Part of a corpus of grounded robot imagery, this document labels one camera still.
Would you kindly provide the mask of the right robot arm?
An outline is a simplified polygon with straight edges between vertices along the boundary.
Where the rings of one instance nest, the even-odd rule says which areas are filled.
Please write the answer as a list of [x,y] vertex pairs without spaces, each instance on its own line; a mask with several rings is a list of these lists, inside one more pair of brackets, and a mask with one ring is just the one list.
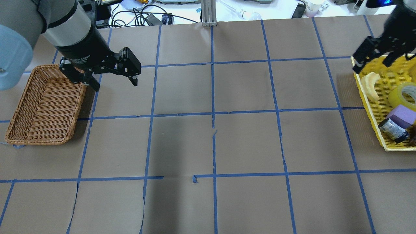
[[416,47],[416,10],[414,0],[368,0],[367,8],[395,5],[384,23],[380,37],[368,36],[353,54],[355,65],[353,71],[358,74],[367,63],[388,54],[383,60],[385,67],[390,67],[396,59],[405,56],[407,61],[415,58],[410,53]]

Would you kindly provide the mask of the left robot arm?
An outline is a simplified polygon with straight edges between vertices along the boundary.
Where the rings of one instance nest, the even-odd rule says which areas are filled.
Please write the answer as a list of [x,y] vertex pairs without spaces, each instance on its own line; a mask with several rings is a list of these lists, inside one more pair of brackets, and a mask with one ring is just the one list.
[[43,35],[62,55],[59,70],[74,84],[99,91],[94,74],[113,73],[137,86],[141,63],[131,49],[110,50],[96,27],[95,0],[2,0],[1,90],[11,89],[33,58]]

